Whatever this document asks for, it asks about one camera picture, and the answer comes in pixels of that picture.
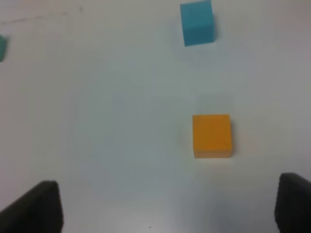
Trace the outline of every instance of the white table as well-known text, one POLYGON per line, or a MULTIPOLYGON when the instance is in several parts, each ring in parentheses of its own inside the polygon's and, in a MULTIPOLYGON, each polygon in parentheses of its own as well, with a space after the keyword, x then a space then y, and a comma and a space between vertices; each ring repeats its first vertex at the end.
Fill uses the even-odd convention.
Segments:
POLYGON ((215 0, 187 48, 186 1, 0 1, 1 209, 55 179, 64 233, 277 232, 280 173, 311 178, 310 1, 215 0), (231 159, 193 158, 203 113, 231 159))

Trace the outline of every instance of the foam block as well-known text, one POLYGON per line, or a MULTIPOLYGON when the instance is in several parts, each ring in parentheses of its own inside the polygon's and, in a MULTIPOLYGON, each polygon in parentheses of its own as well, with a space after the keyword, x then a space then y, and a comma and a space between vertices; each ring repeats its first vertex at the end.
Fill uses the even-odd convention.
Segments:
POLYGON ((4 60, 6 44, 6 39, 0 35, 0 62, 4 60))
POLYGON ((195 158, 228 158, 232 154, 229 115, 192 116, 195 158))
POLYGON ((211 43, 215 40, 210 1, 181 4, 180 12, 185 46, 211 43))

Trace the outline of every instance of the blue cube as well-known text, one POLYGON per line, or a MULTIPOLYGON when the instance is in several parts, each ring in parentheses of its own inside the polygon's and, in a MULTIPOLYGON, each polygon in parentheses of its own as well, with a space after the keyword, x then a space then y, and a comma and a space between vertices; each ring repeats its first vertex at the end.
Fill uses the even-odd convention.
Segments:
POLYGON ((180 12, 185 46, 211 43, 215 40, 210 1, 181 4, 180 12))

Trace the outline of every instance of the white surface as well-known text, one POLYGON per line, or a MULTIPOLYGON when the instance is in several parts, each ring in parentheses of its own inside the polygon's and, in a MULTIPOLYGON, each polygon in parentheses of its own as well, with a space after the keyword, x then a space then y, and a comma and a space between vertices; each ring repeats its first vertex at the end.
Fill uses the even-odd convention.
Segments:
POLYGON ((280 173, 311 178, 310 1, 215 0, 188 48, 186 1, 1 1, 1 209, 55 179, 64 233, 277 232, 280 173), (197 113, 231 114, 234 157, 193 158, 197 113))

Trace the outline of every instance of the cube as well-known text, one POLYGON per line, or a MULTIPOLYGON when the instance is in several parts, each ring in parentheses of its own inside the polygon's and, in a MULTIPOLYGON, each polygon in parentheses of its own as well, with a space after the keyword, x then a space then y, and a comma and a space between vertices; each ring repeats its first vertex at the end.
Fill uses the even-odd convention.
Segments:
POLYGON ((192 116, 195 158, 228 158, 232 154, 229 115, 192 116))
POLYGON ((0 62, 4 60, 6 44, 6 39, 0 35, 0 62))
POLYGON ((181 4, 180 12, 185 46, 211 43, 215 40, 210 1, 181 4))

